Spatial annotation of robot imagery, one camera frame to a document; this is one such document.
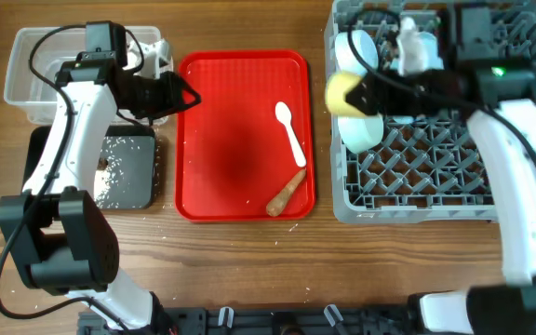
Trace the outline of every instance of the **plastic bin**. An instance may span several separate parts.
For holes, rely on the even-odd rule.
[[[161,39],[156,27],[126,27],[134,33],[138,41],[152,44]],[[16,34],[16,40],[9,56],[7,65],[4,100],[18,106],[37,125],[51,125],[55,118],[57,94],[55,90],[36,78],[28,68],[28,58],[36,41],[54,27],[23,28]],[[55,80],[55,74],[61,64],[67,60],[75,60],[77,54],[84,51],[86,43],[85,29],[72,29],[57,33],[41,45],[34,56],[34,68],[46,78]],[[164,123],[166,118],[155,121]],[[125,121],[116,117],[114,124]]]
[[[436,11],[470,1],[370,0],[410,15],[433,31]],[[335,0],[324,31],[326,75],[336,70],[334,38],[366,1]],[[533,60],[536,70],[536,0],[488,0],[494,34],[511,55]],[[383,14],[366,14],[357,25],[378,44],[390,28]],[[332,116],[330,164],[334,214],[346,223],[417,223],[426,220],[496,220],[485,167],[466,127],[454,112],[402,125],[385,118],[380,145],[362,154],[347,151]]]

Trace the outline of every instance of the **wood grain surface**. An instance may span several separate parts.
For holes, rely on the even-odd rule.
[[[142,211],[106,211],[121,266],[167,307],[323,307],[403,302],[414,292],[502,281],[498,226],[482,221],[353,226],[337,222],[330,185],[330,117],[323,90],[323,29],[331,0],[133,1],[0,0],[0,196],[16,194],[35,128],[3,101],[9,53],[22,27],[86,20],[153,25],[181,60],[197,50],[292,48],[309,62],[313,90],[317,203],[304,220],[191,224],[173,204],[174,120],[157,128],[169,143],[162,187]],[[4,245],[0,233],[0,252]],[[63,300],[25,288],[8,261],[2,296],[33,312]],[[32,321],[0,315],[0,334],[75,333],[82,305]]]

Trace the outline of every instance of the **gray dish rack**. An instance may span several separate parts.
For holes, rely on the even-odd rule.
[[[458,0],[335,0],[324,31],[326,76],[336,71],[334,39],[365,4],[411,16],[432,32],[436,12]],[[536,0],[488,0],[494,37],[506,55],[524,55],[536,70]],[[390,29],[383,14],[366,14],[356,28],[376,44]],[[345,223],[418,223],[497,219],[491,191],[468,131],[452,111],[404,125],[384,118],[382,143],[362,154],[347,151],[332,116],[330,164],[334,214]]]

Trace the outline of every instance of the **yellow sponge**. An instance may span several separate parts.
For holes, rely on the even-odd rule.
[[[348,72],[333,74],[326,83],[326,106],[331,114],[350,117],[366,117],[361,111],[346,103],[347,93],[361,82],[362,77]]]

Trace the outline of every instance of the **red tray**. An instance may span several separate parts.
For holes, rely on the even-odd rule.
[[[180,73],[202,103],[178,114],[175,207],[189,221],[293,220],[315,204],[307,63],[291,50],[196,52]],[[275,106],[287,104],[307,177],[283,213],[266,205],[300,170]]]

